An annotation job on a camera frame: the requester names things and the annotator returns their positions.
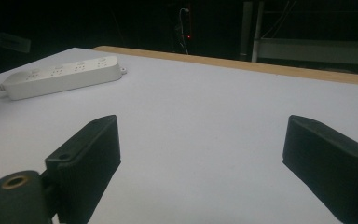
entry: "power strip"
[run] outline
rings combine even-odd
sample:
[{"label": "power strip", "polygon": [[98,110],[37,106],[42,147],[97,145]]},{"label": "power strip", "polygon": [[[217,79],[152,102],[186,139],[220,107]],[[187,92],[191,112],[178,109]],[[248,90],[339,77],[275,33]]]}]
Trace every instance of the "power strip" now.
[{"label": "power strip", "polygon": [[11,100],[115,81],[125,74],[116,56],[108,56],[15,73],[0,86]]}]

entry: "white tabletop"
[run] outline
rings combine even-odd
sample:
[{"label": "white tabletop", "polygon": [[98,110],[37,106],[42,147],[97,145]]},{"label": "white tabletop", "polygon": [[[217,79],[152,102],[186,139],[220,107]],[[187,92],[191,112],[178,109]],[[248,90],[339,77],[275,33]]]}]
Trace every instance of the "white tabletop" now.
[{"label": "white tabletop", "polygon": [[[111,55],[69,49],[0,74]],[[117,115],[121,160],[90,223],[339,223],[282,163],[295,114],[358,141],[358,85],[116,54],[101,85],[10,101],[0,178],[45,170],[84,125]]]}]

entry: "wooden table edge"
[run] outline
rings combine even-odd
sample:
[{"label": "wooden table edge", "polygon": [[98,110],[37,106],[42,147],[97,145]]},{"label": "wooden table edge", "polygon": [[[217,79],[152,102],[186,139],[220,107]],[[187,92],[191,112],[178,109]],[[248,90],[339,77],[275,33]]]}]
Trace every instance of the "wooden table edge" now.
[{"label": "wooden table edge", "polygon": [[208,58],[194,55],[175,54],[168,52],[144,50],[144,49],[126,49],[111,46],[100,46],[93,50],[112,52],[118,54],[127,54],[147,58],[156,58],[164,60],[173,60],[187,63],[201,63],[227,68],[237,68],[255,72],[269,73],[273,75],[282,75],[289,77],[304,77],[324,81],[334,81],[340,83],[349,83],[358,85],[358,75],[339,72],[330,72],[322,70],[313,70],[297,67],[280,66],[266,63],[248,63],[242,61],[233,61],[227,59]]}]

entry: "white table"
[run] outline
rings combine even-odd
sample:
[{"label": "white table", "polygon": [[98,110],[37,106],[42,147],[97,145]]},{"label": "white table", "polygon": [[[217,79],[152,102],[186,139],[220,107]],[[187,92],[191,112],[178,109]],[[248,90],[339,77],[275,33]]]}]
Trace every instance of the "white table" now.
[{"label": "white table", "polygon": [[[69,49],[0,74],[109,55]],[[288,117],[358,141],[358,85],[115,54],[128,74],[10,101],[0,92],[0,178],[45,170],[84,125],[117,115],[122,163],[90,223],[339,223],[288,168]]]}]

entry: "white power strip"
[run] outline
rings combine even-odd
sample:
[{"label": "white power strip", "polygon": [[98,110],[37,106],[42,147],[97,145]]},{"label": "white power strip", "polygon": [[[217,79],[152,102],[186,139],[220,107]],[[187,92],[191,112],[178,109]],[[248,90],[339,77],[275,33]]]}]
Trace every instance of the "white power strip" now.
[{"label": "white power strip", "polygon": [[66,63],[15,73],[1,85],[12,100],[69,91],[90,85],[115,81],[125,74],[116,56]]}]

